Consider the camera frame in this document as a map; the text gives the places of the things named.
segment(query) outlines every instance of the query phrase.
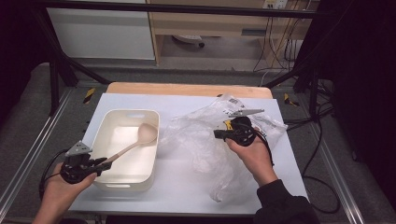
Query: white plastic container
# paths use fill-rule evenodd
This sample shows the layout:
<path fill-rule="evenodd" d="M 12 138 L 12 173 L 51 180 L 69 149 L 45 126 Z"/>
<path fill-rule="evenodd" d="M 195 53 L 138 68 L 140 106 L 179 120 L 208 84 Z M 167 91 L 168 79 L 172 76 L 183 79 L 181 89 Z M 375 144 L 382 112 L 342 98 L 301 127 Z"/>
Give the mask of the white plastic container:
<path fill-rule="evenodd" d="M 149 123 L 159 133 L 160 116 L 153 110 L 111 110 L 107 112 L 92 145 L 92 158 L 111 157 L 137 141 L 140 124 Z M 151 187 L 158 137 L 151 143 L 132 148 L 113 161 L 110 170 L 96 177 L 103 190 L 142 191 Z"/>

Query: black sleeve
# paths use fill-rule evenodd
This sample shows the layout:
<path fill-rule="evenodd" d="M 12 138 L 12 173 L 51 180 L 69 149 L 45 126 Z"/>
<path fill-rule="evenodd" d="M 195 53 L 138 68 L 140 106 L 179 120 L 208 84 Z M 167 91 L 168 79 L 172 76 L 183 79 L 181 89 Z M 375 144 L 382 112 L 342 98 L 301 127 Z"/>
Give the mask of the black sleeve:
<path fill-rule="evenodd" d="M 254 217 L 255 224 L 319 223 L 309 201 L 302 196 L 292 196 L 282 180 L 276 180 L 257 190 L 262 208 Z"/>

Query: wooden table edge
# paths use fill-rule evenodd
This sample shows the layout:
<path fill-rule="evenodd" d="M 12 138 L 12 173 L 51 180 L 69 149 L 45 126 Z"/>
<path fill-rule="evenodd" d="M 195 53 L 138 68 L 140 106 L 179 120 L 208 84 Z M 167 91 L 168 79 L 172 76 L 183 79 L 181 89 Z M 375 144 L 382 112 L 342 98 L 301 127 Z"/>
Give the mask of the wooden table edge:
<path fill-rule="evenodd" d="M 175 83 L 113 82 L 106 93 L 219 96 L 230 93 L 234 97 L 273 99 L 268 88 L 238 85 L 196 85 Z"/>

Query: white table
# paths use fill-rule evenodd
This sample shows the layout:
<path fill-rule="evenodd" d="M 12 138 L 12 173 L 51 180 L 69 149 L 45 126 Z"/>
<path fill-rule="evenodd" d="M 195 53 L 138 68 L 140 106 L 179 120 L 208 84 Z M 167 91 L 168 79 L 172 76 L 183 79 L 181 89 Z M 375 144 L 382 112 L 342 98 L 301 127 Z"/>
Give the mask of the white table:
<path fill-rule="evenodd" d="M 160 141 L 169 120 L 209 105 L 215 96 L 176 96 L 155 94 L 105 93 L 82 139 L 91 147 L 105 113 L 111 109 L 152 109 L 160 114 Z M 246 105 L 265 108 L 274 119 L 282 120 L 274 99 L 239 98 Z M 292 195 L 306 197 L 299 169 L 285 133 L 273 148 L 275 170 Z M 211 180 L 193 171 L 188 150 L 158 148 L 154 183 L 144 192 L 102 191 L 92 185 L 84 190 L 70 211 L 123 215 L 168 216 L 252 216 L 261 207 L 256 196 L 257 183 L 251 179 L 246 188 L 229 200 L 213 201 L 209 195 Z"/>

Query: plastic bag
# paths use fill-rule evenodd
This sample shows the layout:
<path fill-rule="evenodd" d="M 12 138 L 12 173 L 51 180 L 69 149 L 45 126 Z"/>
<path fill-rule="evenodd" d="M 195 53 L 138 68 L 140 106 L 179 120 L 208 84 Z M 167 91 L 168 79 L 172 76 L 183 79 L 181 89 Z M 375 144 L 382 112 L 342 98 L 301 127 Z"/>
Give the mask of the plastic bag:
<path fill-rule="evenodd" d="M 224 141 L 215 138 L 213 134 L 214 130 L 226 130 L 224 121 L 230 120 L 228 116 L 241 109 L 253 108 L 247 107 L 230 94 L 223 94 L 211 105 L 173 118 L 161 140 L 161 144 L 169 148 L 190 150 L 193 169 L 212 176 L 213 187 L 209 195 L 216 202 L 236 195 L 252 179 L 245 164 Z M 275 147 L 279 137 L 287 129 L 287 125 L 271 119 L 265 112 L 248 117 L 252 126 L 259 128 L 264 134 L 270 148 Z"/>

